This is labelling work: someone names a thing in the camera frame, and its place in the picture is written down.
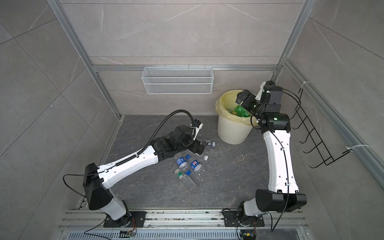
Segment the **green Sprite bottle yellow cap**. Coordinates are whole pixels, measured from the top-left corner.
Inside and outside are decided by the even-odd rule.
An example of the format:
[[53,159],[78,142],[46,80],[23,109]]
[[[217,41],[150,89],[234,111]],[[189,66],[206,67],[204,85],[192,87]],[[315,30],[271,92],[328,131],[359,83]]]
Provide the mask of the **green Sprite bottle yellow cap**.
[[251,114],[245,110],[242,106],[237,106],[233,110],[229,110],[229,113],[241,118],[249,118]]

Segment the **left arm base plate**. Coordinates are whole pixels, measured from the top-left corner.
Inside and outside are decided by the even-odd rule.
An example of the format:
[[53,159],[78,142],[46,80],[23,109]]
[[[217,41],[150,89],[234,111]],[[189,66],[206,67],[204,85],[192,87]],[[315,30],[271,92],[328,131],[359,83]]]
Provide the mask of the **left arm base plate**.
[[130,216],[123,216],[121,219],[114,221],[109,215],[106,216],[104,228],[142,228],[144,226],[147,212],[133,211]]

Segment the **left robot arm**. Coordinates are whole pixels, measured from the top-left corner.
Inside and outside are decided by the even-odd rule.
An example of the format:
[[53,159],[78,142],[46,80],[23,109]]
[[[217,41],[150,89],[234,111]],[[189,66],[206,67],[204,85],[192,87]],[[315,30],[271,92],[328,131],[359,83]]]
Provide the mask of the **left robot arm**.
[[181,125],[168,136],[155,138],[148,147],[117,161],[100,166],[94,163],[87,165],[83,187],[89,209],[101,210],[114,221],[129,216],[125,203],[118,199],[110,188],[125,177],[145,167],[173,158],[180,152],[188,150],[195,154],[202,154],[206,144],[197,140],[197,135],[202,127],[202,123],[199,123],[197,127]]

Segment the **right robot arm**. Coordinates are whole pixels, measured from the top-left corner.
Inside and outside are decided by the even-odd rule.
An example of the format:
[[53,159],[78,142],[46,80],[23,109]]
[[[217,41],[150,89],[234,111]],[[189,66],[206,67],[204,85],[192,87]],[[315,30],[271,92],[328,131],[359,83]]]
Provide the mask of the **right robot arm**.
[[280,112],[283,93],[284,89],[275,82],[266,81],[257,95],[248,90],[237,95],[236,103],[251,114],[252,120],[257,120],[269,163],[268,189],[257,190],[253,199],[239,205],[240,221],[269,212],[292,212],[307,204],[307,196],[300,193],[293,171],[290,118]]

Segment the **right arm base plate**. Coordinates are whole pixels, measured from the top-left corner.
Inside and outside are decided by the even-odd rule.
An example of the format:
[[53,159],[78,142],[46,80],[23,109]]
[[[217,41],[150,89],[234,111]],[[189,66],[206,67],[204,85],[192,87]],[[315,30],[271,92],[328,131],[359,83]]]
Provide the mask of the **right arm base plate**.
[[237,210],[223,209],[221,211],[226,227],[264,227],[262,217],[242,216]]

